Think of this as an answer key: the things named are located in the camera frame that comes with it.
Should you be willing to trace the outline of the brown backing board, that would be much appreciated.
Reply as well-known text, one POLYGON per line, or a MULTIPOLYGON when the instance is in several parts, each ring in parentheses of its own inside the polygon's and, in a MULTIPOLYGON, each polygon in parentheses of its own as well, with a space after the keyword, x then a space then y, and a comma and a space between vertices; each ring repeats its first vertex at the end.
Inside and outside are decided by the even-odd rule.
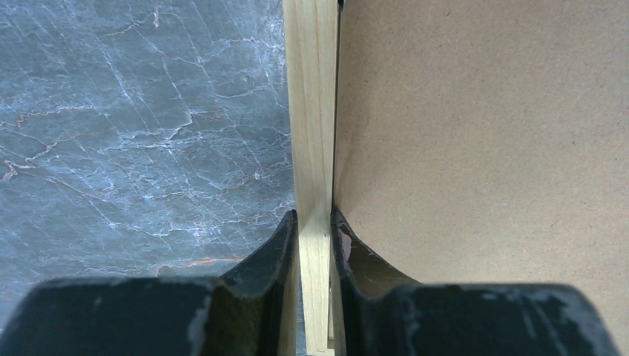
POLYGON ((347 1, 335 204, 423 283, 580 289, 628 353, 628 3, 347 1))

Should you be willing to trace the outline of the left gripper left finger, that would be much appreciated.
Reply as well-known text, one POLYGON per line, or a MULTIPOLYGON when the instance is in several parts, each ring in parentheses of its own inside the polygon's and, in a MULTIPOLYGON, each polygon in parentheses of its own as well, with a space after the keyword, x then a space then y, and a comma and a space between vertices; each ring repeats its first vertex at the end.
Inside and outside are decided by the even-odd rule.
POLYGON ((295 211, 219 277, 58 278, 1 334, 3 355, 294 355, 295 211))

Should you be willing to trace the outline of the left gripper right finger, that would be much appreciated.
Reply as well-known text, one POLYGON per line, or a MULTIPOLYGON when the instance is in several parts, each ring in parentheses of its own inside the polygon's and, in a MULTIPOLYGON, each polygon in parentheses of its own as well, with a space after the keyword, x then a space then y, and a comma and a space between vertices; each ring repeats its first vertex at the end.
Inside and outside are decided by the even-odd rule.
POLYGON ((419 283, 330 215, 337 355, 617 355, 592 303, 552 283, 419 283))

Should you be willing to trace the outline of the wooden picture frame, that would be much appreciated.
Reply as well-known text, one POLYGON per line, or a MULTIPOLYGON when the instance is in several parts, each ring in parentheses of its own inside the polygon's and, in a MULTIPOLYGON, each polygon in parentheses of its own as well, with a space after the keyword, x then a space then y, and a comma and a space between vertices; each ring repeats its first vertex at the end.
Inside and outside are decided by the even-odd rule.
POLYGON ((333 355, 330 214, 339 4, 283 1, 282 5, 306 353, 333 355))

